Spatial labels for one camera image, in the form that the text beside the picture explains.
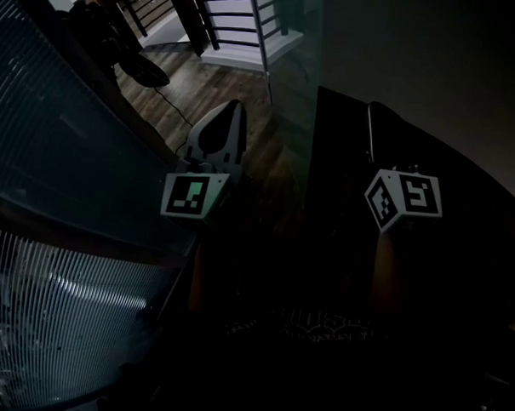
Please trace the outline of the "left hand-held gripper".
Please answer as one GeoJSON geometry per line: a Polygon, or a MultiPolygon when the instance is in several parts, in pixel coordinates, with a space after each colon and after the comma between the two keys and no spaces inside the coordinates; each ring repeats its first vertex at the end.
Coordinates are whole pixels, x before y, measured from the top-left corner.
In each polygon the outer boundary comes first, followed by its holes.
{"type": "MultiPolygon", "coordinates": [[[[185,144],[200,152],[221,151],[230,129],[235,156],[247,147],[247,113],[244,104],[230,100],[209,111],[192,127],[185,144]]],[[[191,156],[179,159],[177,169],[167,174],[160,214],[183,227],[223,229],[231,222],[240,203],[239,182],[243,168],[238,163],[220,163],[191,156]]]]}

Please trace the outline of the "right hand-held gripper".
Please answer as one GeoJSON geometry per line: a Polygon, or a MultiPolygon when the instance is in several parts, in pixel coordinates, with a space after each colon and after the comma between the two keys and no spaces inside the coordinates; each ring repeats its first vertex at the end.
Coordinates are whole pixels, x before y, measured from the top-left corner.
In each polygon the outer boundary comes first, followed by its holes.
{"type": "Polygon", "coordinates": [[[364,197],[381,234],[417,230],[443,217],[434,176],[380,169],[364,197]]]}

